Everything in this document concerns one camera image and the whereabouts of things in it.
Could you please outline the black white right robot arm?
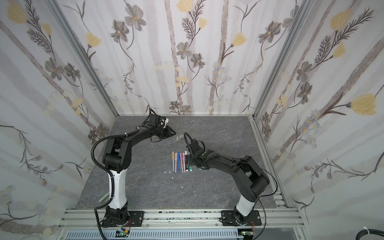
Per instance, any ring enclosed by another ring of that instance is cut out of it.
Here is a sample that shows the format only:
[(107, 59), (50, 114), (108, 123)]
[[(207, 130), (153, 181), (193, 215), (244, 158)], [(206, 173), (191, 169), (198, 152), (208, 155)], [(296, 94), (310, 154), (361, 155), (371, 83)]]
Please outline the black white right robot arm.
[(232, 176), (241, 196), (229, 223), (246, 225), (251, 220), (257, 200), (270, 184), (267, 173), (250, 156), (226, 157), (199, 143), (197, 140), (186, 143), (190, 152), (187, 157), (189, 164), (200, 170), (215, 169)]

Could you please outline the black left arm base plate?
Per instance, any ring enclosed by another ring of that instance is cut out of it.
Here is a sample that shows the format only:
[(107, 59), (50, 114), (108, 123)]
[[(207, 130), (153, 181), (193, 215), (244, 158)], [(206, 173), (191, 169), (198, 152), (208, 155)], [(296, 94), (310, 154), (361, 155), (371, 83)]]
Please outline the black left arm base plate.
[(105, 218), (101, 221), (101, 227), (103, 228), (127, 228), (127, 227), (141, 227), (144, 220), (144, 211), (129, 211), (123, 215), (122, 220), (113, 219), (105, 215)]

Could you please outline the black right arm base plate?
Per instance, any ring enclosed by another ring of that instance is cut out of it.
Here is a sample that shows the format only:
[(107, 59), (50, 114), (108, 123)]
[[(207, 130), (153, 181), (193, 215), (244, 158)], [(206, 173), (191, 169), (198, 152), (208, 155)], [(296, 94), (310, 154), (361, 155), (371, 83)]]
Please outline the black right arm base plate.
[(247, 216), (243, 216), (237, 210), (221, 211), (220, 222), (224, 227), (253, 227), (253, 226), (261, 226), (262, 221), (258, 211), (253, 210)]

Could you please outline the dark blue pen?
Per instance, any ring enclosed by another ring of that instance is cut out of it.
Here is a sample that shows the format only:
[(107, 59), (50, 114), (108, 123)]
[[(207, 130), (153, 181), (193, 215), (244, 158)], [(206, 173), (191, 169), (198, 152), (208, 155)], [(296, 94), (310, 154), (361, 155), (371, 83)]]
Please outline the dark blue pen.
[(177, 173), (180, 172), (180, 167), (181, 167), (181, 156), (180, 153), (177, 153)]

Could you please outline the aluminium front rail frame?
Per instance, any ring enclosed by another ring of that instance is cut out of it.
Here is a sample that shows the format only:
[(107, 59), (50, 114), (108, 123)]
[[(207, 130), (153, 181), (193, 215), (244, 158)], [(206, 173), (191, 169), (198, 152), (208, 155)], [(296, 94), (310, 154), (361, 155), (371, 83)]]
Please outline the aluminium front rail frame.
[(147, 209), (141, 227), (102, 228), (97, 227), (93, 210), (65, 211), (55, 240), (101, 240), (105, 230), (129, 233), (133, 229), (237, 229), (241, 240), (309, 240), (305, 222), (299, 211), (292, 208), (255, 209), (259, 212), (261, 226), (224, 227), (220, 222), (222, 209)]

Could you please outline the black pen white cap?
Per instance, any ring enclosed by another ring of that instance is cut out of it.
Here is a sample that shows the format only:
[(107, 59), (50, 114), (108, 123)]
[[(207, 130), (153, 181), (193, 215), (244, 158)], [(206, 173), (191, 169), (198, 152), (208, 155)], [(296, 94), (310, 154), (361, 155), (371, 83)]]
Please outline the black pen white cap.
[(184, 152), (185, 172), (189, 171), (188, 152)]

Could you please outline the purple capped pink pen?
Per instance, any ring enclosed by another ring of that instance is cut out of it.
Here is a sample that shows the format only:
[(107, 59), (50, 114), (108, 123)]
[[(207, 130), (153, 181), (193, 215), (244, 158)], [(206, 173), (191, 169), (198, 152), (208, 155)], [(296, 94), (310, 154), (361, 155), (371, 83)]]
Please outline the purple capped pink pen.
[(179, 172), (183, 173), (184, 172), (184, 167), (183, 167), (183, 153), (179, 153)]

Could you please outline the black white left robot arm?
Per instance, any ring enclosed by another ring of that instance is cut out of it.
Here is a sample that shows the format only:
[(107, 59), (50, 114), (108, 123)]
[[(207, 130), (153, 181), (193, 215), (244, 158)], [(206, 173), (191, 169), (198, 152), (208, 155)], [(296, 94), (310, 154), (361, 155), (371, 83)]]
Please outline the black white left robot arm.
[(132, 148), (153, 136), (161, 141), (176, 135), (168, 126), (169, 119), (156, 114), (149, 114), (143, 123), (130, 133), (110, 136), (103, 154), (104, 168), (109, 171), (110, 199), (101, 222), (102, 227), (122, 227), (131, 216), (126, 197), (126, 175), (132, 162)]

